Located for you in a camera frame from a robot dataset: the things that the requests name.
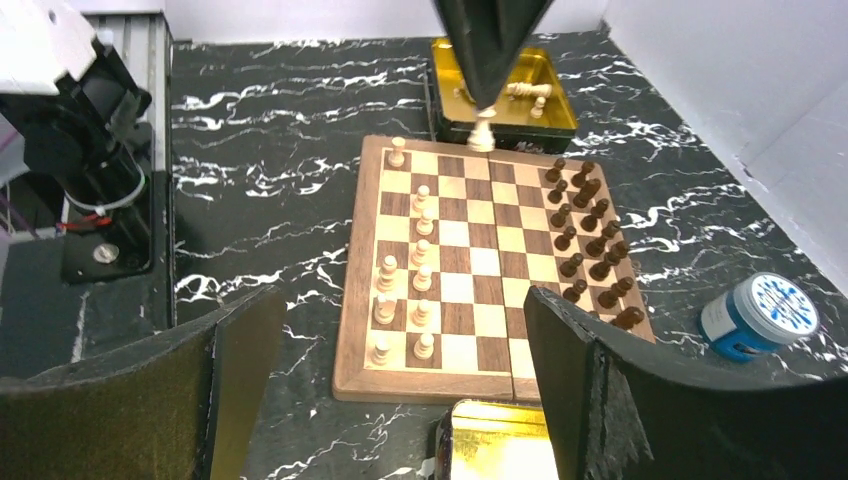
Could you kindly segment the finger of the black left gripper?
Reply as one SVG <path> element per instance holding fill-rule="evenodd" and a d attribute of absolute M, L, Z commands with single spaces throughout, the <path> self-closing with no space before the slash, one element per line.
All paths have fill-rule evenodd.
<path fill-rule="evenodd" d="M 490 107 L 494 104 L 494 96 L 487 86 L 483 50 L 491 35 L 491 2 L 438 0 L 434 5 L 470 97 L 480 110 Z"/>
<path fill-rule="evenodd" d="M 494 45 L 488 62 L 489 106 L 496 103 L 525 43 L 551 4 L 551 0 L 494 2 Z"/>

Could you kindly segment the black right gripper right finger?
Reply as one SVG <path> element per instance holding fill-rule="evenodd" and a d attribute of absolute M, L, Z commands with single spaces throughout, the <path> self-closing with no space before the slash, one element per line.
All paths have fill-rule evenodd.
<path fill-rule="evenodd" d="M 562 479 L 843 479 L 847 380 L 692 359 L 531 287 L 524 314 Z"/>

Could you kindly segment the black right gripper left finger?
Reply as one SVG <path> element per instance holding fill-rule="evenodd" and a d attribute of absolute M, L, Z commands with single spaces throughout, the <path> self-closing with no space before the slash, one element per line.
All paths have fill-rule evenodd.
<path fill-rule="evenodd" d="M 5 479 L 236 479 L 287 312 L 264 287 L 121 348 L 1 382 Z"/>

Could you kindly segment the white rook chess piece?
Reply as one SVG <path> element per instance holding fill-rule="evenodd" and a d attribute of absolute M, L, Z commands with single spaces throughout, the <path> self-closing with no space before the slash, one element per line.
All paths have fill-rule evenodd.
<path fill-rule="evenodd" d="M 393 137 L 391 139 L 391 151 L 388 157 L 388 164 L 394 168 L 400 168 L 405 164 L 405 147 L 406 140 L 403 137 Z"/>

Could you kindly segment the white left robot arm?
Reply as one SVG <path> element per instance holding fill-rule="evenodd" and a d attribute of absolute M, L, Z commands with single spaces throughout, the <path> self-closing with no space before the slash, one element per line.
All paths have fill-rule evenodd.
<path fill-rule="evenodd" d="M 476 104 L 467 144 L 495 147 L 490 126 L 546 1 L 439 1 L 436 10 Z M 65 225 L 67 283 L 139 275 L 154 254 L 151 94 L 114 47 L 63 1 L 1 5 L 1 113 L 23 137 L 23 162 L 51 176 L 78 216 Z"/>

